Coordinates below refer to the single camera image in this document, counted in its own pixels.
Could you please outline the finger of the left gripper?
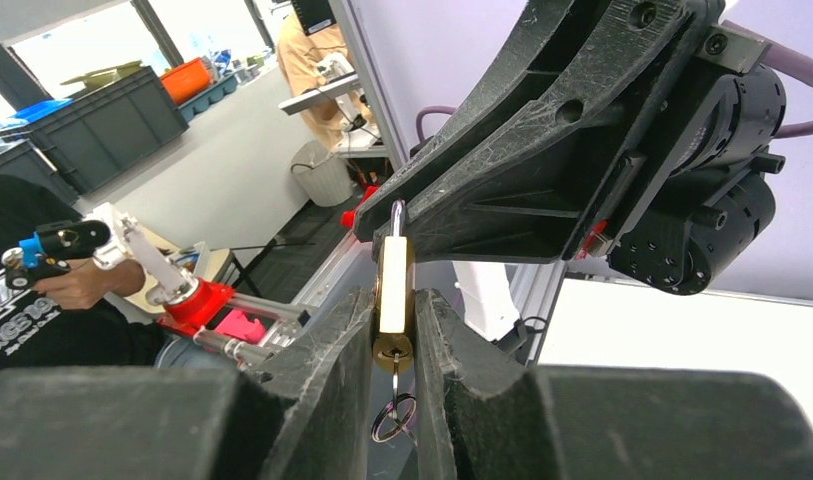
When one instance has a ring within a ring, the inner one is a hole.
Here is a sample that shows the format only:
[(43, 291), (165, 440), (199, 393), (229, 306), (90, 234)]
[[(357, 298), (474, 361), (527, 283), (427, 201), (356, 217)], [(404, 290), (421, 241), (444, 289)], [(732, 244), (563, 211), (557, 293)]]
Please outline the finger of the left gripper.
[(578, 253), (627, 193), (643, 106), (506, 101), (436, 135), (392, 181), (420, 260), (551, 263)]
[[(527, 3), (486, 73), (437, 134), (458, 130), (506, 101), (563, 101), (564, 70), (569, 59), (564, 46), (569, 33), (567, 14), (574, 2)], [(359, 239), (372, 241), (382, 235), (391, 205), (396, 200), (392, 196), (393, 178), (408, 164), (360, 207), (354, 227)]]

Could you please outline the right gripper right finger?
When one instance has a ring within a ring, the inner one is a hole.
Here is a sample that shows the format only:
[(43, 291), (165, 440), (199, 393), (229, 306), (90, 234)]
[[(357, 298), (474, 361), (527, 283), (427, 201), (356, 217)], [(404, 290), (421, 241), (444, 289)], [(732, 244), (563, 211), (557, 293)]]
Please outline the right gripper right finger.
[(415, 297), (422, 479), (813, 479), (813, 428), (748, 373), (526, 367)]

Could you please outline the brass padlock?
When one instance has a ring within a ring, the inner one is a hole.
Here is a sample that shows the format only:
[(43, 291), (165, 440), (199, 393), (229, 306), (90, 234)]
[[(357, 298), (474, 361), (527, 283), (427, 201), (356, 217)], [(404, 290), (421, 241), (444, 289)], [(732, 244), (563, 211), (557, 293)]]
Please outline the brass padlock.
[(414, 359), (415, 255), (406, 220), (406, 203), (395, 201), (378, 252), (373, 357), (388, 373), (408, 368)]

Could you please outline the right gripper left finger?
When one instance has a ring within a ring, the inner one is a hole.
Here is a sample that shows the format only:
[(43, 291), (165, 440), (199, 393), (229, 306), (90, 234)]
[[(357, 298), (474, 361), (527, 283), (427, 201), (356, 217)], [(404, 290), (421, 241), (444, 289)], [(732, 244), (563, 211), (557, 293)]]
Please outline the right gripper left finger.
[(1, 372), (0, 479), (361, 479), (373, 306), (351, 290), (248, 372)]

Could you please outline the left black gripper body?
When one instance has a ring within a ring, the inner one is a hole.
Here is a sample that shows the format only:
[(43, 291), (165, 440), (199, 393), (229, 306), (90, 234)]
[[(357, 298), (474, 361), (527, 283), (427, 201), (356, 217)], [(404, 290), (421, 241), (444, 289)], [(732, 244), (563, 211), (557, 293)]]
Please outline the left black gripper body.
[(614, 242), (645, 216), (670, 177), (727, 121), (712, 111), (712, 78), (725, 68), (695, 56), (721, 1), (576, 1), (564, 42), (564, 194), (577, 208), (564, 257), (597, 225)]

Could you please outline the operator hand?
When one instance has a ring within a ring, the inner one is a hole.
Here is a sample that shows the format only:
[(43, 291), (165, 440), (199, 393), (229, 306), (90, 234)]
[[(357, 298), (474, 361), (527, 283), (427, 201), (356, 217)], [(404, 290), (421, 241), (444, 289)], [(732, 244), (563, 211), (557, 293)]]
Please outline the operator hand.
[(87, 310), (107, 294), (128, 297), (139, 292), (146, 281), (142, 266), (125, 260), (110, 270), (99, 268), (93, 260), (72, 260), (65, 275), (38, 281), (33, 290), (57, 303), (64, 310)]

